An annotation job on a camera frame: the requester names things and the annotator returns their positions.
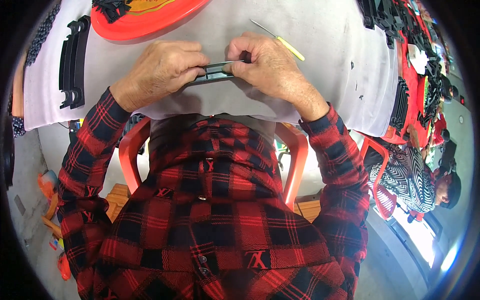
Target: yellow handled tool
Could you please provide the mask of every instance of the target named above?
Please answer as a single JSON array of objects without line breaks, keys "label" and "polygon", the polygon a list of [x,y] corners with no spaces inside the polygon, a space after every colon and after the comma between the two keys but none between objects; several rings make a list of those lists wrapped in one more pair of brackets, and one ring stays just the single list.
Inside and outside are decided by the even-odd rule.
[{"label": "yellow handled tool", "polygon": [[268,32],[269,34],[273,35],[277,40],[279,40],[280,42],[282,42],[282,44],[284,44],[285,47],[287,47],[288,50],[290,50],[293,54],[295,54],[296,57],[299,58],[299,60],[301,60],[301,61],[304,61],[304,60],[305,60],[305,57],[304,57],[300,52],[298,52],[298,50],[296,50],[292,45],[290,45],[286,40],[282,39],[282,38],[279,37],[279,36],[274,35],[270,30],[268,30],[268,29],[266,29],[265,27],[261,26],[260,24],[258,24],[258,23],[255,22],[254,20],[250,19],[250,21],[252,21],[255,25],[257,25],[257,26],[260,27],[261,29],[265,30],[265,31]]}]

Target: right hand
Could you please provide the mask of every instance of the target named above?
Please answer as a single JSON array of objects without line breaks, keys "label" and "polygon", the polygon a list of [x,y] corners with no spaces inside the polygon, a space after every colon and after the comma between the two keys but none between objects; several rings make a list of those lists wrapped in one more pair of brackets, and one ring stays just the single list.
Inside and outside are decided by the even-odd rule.
[{"label": "right hand", "polygon": [[243,51],[252,55],[252,63],[236,61],[224,66],[262,93],[292,103],[305,121],[317,120],[329,106],[303,76],[292,53],[278,39],[245,32],[230,42],[228,60],[239,60]]},{"label": "right hand", "polygon": [[118,104],[133,112],[150,105],[204,75],[210,59],[202,45],[186,41],[156,41],[137,59],[130,72],[110,87]]}]

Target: red plastic chair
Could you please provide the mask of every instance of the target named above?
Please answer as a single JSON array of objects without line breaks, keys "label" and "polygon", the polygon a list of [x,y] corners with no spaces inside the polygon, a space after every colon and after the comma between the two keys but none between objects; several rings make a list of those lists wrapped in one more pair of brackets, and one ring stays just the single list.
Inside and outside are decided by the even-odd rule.
[{"label": "red plastic chair", "polygon": [[393,210],[396,207],[396,196],[387,191],[385,187],[379,185],[378,182],[380,181],[380,178],[382,177],[387,166],[389,153],[385,147],[374,141],[370,136],[367,136],[361,132],[359,133],[365,137],[363,145],[360,149],[360,155],[365,158],[368,147],[372,147],[375,151],[380,153],[384,159],[375,182],[368,181],[368,185],[373,193],[373,198],[375,199],[375,203],[377,204],[380,215],[383,219],[387,220],[392,216]]},{"label": "red plastic chair", "polygon": [[[275,134],[290,149],[290,169],[287,183],[283,190],[285,204],[293,211],[293,204],[297,196],[303,169],[308,155],[308,142],[295,126],[287,123],[277,123]],[[142,182],[137,166],[137,154],[140,147],[150,136],[150,118],[144,118],[135,125],[120,141],[120,165],[125,176],[130,193],[134,193]]]}]

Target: shirt sleeve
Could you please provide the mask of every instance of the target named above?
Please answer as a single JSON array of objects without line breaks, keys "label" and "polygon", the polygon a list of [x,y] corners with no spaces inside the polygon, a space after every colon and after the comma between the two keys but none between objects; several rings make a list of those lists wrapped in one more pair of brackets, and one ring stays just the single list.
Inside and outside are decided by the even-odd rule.
[{"label": "shirt sleeve", "polygon": [[330,254],[340,264],[352,299],[360,263],[367,252],[368,174],[357,144],[331,105],[324,117],[300,125],[309,135],[326,183],[320,195],[321,211],[313,225],[323,234]]},{"label": "shirt sleeve", "polygon": [[427,213],[435,208],[435,198],[432,196],[432,179],[425,172],[425,164],[421,157],[421,152],[417,148],[407,147],[405,153],[408,162],[407,176],[411,197],[410,205],[412,205],[409,209],[419,213]]},{"label": "shirt sleeve", "polygon": [[71,140],[59,173],[59,210],[65,253],[82,299],[93,295],[94,262],[106,232],[108,202],[100,198],[108,164],[130,117],[107,89]]}]

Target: bright light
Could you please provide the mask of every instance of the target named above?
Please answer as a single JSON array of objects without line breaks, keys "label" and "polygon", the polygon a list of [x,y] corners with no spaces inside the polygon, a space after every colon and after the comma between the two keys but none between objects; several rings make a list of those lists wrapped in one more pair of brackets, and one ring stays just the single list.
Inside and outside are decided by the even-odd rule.
[{"label": "bright light", "polygon": [[447,256],[445,257],[444,262],[442,263],[442,266],[440,267],[442,271],[446,272],[448,271],[448,269],[450,269],[450,267],[453,264],[453,261],[456,258],[457,252],[458,252],[458,247],[457,247],[457,243],[455,243],[455,245],[453,245],[452,249],[450,249]]},{"label": "bright light", "polygon": [[393,217],[408,233],[423,259],[425,259],[431,268],[435,260],[435,251],[432,247],[435,237],[432,234],[431,228],[425,221],[408,223],[408,215],[401,209],[395,209],[393,211]]}]

